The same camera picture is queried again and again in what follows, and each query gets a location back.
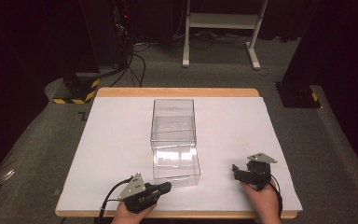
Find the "black cable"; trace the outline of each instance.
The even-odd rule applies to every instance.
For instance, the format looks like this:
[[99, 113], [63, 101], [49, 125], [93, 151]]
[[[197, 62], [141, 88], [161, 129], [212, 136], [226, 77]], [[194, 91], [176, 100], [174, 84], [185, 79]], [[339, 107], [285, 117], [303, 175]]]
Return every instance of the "black cable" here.
[[101, 211], [100, 211], [100, 215], [98, 216], [98, 223], [103, 223], [103, 214], [104, 214], [104, 211], [105, 211], [105, 207], [106, 207], [106, 204], [109, 202], [109, 197], [110, 195], [112, 194], [112, 192], [120, 185], [122, 184], [126, 184], [126, 183], [130, 183], [130, 181], [132, 180], [133, 176], [131, 176], [130, 178], [128, 179], [125, 179], [121, 182], [119, 182], [118, 184], [116, 184], [114, 187], [112, 187], [112, 189], [109, 191], [109, 193], [106, 195], [106, 198], [105, 200], [103, 201], [103, 205], [101, 206]]
[[177, 36], [177, 34], [179, 33], [180, 27], [182, 26], [182, 21], [183, 21], [183, 17], [185, 15], [185, 0], [182, 0], [182, 15], [180, 15], [180, 22], [178, 25], [178, 29], [176, 30], [176, 33], [173, 35], [173, 38], [175, 38]]
[[138, 57], [144, 63], [144, 71], [143, 71], [142, 76], [141, 76], [141, 81], [139, 82], [139, 87], [142, 87], [142, 83], [144, 81], [145, 71], [146, 71], [146, 63], [145, 63], [145, 60], [141, 56], [139, 56], [138, 54], [132, 54], [132, 55], [135, 56], [135, 57]]
[[243, 40], [239, 40], [241, 37], [242, 36], [238, 35], [233, 40], [217, 40], [215, 38], [213, 40], [216, 44], [238, 44], [241, 42], [246, 42], [249, 38], [251, 38], [250, 36], [246, 36]]
[[113, 71], [110, 71], [110, 72], [107, 72], [107, 73], [104, 73], [104, 74], [100, 74], [98, 76], [95, 76], [95, 77], [88, 77], [88, 78], [84, 78], [85, 80], [90, 80], [90, 79], [100, 79], [100, 78], [103, 78], [103, 77], [109, 77], [109, 76], [112, 76], [112, 75], [115, 75], [121, 71], [123, 71], [123, 69], [125, 68], [124, 66], [125, 64], [121, 64], [118, 66], [117, 69], [113, 70]]
[[121, 73], [120, 77], [118, 77], [118, 79], [116, 79], [116, 81], [114, 83], [112, 83], [112, 85], [110, 85], [109, 87], [113, 87], [116, 83], [118, 83], [121, 80], [121, 78], [124, 76], [124, 74], [127, 72], [127, 70], [130, 68], [130, 65], [131, 65], [131, 62], [132, 62], [132, 55], [133, 54], [131, 54], [130, 61], [127, 64], [126, 69], [124, 69], [124, 71]]
[[279, 192], [281, 192], [281, 187], [279, 186], [279, 183], [278, 183], [277, 178], [275, 178], [275, 176], [274, 176], [274, 175], [271, 175], [271, 177], [272, 177], [272, 178], [274, 178], [275, 183], [277, 183], [277, 186], [278, 186], [278, 191], [279, 191]]
[[65, 220], [66, 220], [66, 217], [63, 217], [63, 218], [61, 219], [60, 224], [63, 224], [63, 222], [65, 222]]
[[199, 41], [211, 41], [211, 40], [214, 41], [213, 36], [209, 33], [203, 35], [194, 35], [194, 37]]
[[138, 84], [141, 85], [141, 82], [139, 81], [139, 79], [138, 79], [138, 77], [136, 76], [135, 72], [134, 72], [131, 68], [130, 68], [130, 70], [131, 70], [131, 81], [132, 81], [133, 87], [136, 87], [135, 82], [134, 82], [134, 80], [133, 80], [134, 77], [135, 77], [135, 79], [138, 81]]
[[204, 48], [199, 48], [199, 47], [196, 47], [196, 46], [188, 43], [188, 45], [193, 49], [208, 49], [214, 44], [213, 37], [211, 35], [194, 35], [194, 36], [197, 38], [197, 40], [199, 40], [201, 42], [210, 42], [210, 44]]
[[273, 184], [271, 184], [271, 183], [268, 183], [268, 184], [274, 189], [274, 191], [278, 197], [278, 217], [281, 218], [282, 209], [283, 209], [281, 193], [279, 191], [277, 191], [277, 189], [275, 188], [275, 186]]
[[147, 44], [147, 47], [144, 48], [144, 49], [137, 49], [137, 50], [134, 50], [134, 52], [142, 52], [142, 51], [145, 51], [147, 49], [150, 49], [150, 47], [152, 46], [152, 44], [150, 43], [150, 41], [147, 41], [145, 43], [138, 43], [138, 44], [135, 44], [134, 47], [138, 47], [138, 46], [141, 46], [141, 45], [146, 45]]

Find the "hand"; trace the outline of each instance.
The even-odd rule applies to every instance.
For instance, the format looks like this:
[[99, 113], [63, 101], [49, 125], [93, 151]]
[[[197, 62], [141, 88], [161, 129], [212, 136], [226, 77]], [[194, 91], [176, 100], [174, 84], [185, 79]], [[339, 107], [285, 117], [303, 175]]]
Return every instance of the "hand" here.
[[112, 224], [139, 224], [147, 214], [149, 214], [157, 205], [154, 204], [139, 214], [132, 213], [127, 210], [126, 204], [120, 202], [117, 206], [115, 217]]
[[281, 223], [278, 216], [278, 197], [275, 190], [269, 184], [266, 184], [260, 191], [254, 190], [248, 184], [241, 183], [243, 190], [249, 196], [251, 203], [261, 219], [263, 224]]

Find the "power cord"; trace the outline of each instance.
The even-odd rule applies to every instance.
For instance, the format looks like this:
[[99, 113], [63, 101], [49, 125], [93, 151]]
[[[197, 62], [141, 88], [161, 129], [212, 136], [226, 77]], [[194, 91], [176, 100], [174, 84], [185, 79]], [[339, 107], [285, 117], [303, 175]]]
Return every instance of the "power cord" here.
[[185, 0], [182, 0], [182, 14], [180, 16], [180, 22], [179, 22], [179, 25], [178, 25], [178, 29], [176, 30], [175, 34], [173, 35], [173, 38], [175, 38], [178, 35], [180, 27], [182, 26], [183, 17], [184, 17], [184, 14], [185, 14], [184, 12], [185, 12]]
[[65, 220], [66, 220], [66, 217], [63, 217], [63, 218], [61, 219], [60, 224], [63, 224], [63, 223], [65, 222]]
[[[140, 80], [138, 79], [138, 77], [135, 75], [135, 73], [134, 73], [133, 70], [131, 69], [131, 63], [132, 63], [132, 58], [133, 58], [133, 56], [135, 56], [135, 57], [141, 59], [141, 60], [142, 60], [142, 63], [144, 64], [144, 71], [142, 72], [142, 75], [141, 75], [141, 79], [140, 79]], [[132, 47], [132, 49], [131, 49], [130, 61], [128, 62], [126, 68], [125, 68], [124, 71], [121, 73], [121, 75], [118, 77], [118, 79], [116, 79], [116, 81], [115, 81], [114, 83], [112, 83], [109, 87], [113, 87], [116, 83], [118, 83], [118, 82], [121, 80], [121, 78], [124, 76], [124, 74], [127, 72], [127, 70], [129, 70], [129, 69], [130, 69], [130, 71], [131, 71], [131, 79], [132, 79], [132, 84], [133, 84], [133, 86], [136, 87], [135, 82], [134, 82], [134, 80], [133, 80], [133, 78], [135, 77], [135, 78], [138, 80], [139, 87], [142, 87], [143, 81], [144, 81], [144, 77], [145, 77], [146, 63], [145, 63], [145, 60], [144, 60], [141, 56], [139, 56], [138, 54], [134, 54], [134, 53], [133, 53], [133, 47]]]
[[209, 45], [206, 47], [200, 48], [200, 47], [195, 46], [194, 44], [189, 43], [189, 46], [193, 49], [208, 49], [213, 44], [238, 44], [238, 43], [246, 42], [249, 38], [251, 38], [250, 36], [236, 35], [233, 37], [232, 40], [221, 40], [221, 39], [219, 39], [220, 37], [221, 36], [213, 36], [209, 32], [206, 34], [201, 34], [201, 35], [191, 35], [190, 40], [193, 38], [196, 38], [200, 42], [209, 42]]
[[106, 195], [105, 200], [103, 201], [103, 205], [101, 206], [101, 211], [100, 211], [100, 215], [98, 216], [98, 223], [102, 224], [103, 223], [103, 214], [106, 208], [106, 205], [108, 202], [113, 201], [113, 200], [109, 200], [110, 195], [112, 194], [113, 191], [115, 191], [116, 188], [118, 188], [118, 186], [122, 185], [122, 184], [127, 184], [130, 183], [130, 181], [132, 180], [133, 176], [131, 176], [128, 179], [125, 179], [121, 182], [119, 182], [118, 184], [116, 184], [114, 187], [112, 187], [112, 189], [109, 191], [109, 193]]
[[255, 172], [255, 174], [257, 174], [261, 179], [264, 180], [264, 182], [268, 183], [272, 189], [275, 191], [275, 194], [277, 195], [277, 198], [278, 198], [278, 217], [281, 218], [281, 214], [282, 214], [282, 210], [283, 210], [283, 199], [282, 199], [282, 195], [281, 195], [281, 187], [278, 183], [278, 180], [277, 178], [275, 178], [275, 176], [273, 174], [269, 174], [275, 181], [275, 183], [277, 184], [277, 187], [278, 189], [273, 185], [271, 184], [271, 182], [267, 179], [264, 179], [263, 176], [257, 172], [256, 169], [252, 169], [252, 171]]
[[142, 51], [145, 51], [145, 50], [147, 50], [147, 49], [150, 49], [150, 47], [152, 46], [152, 43], [150, 43], [150, 42], [144, 42], [144, 43], [136, 43], [135, 45], [134, 45], [134, 47], [138, 47], [138, 46], [142, 46], [142, 45], [147, 45], [146, 46], [146, 48], [144, 48], [144, 49], [137, 49], [137, 50], [134, 50], [134, 52], [142, 52]]

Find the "metal stand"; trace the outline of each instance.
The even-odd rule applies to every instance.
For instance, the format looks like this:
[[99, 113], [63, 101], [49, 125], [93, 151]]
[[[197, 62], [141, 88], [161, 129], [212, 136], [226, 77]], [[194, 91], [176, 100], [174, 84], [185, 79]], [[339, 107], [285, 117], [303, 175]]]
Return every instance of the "metal stand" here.
[[267, 3], [269, 0], [262, 0], [260, 11], [257, 15], [231, 15], [231, 14], [212, 14], [212, 13], [190, 13], [191, 1], [187, 0], [186, 9], [186, 33], [183, 50], [183, 67], [190, 66], [190, 47], [189, 35], [190, 27], [199, 28], [227, 28], [227, 29], [245, 29], [254, 30], [250, 42], [246, 42], [246, 49], [252, 61], [255, 70], [260, 69], [260, 63], [255, 55], [255, 41], [264, 18]]

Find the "transparent plastic box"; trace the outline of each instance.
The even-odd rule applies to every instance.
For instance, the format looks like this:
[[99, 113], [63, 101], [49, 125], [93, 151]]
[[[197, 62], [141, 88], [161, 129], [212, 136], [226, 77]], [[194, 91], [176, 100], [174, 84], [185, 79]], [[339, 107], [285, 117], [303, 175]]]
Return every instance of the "transparent plastic box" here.
[[156, 184], [167, 181], [173, 187], [198, 184], [200, 165], [193, 100], [155, 100], [150, 142]]

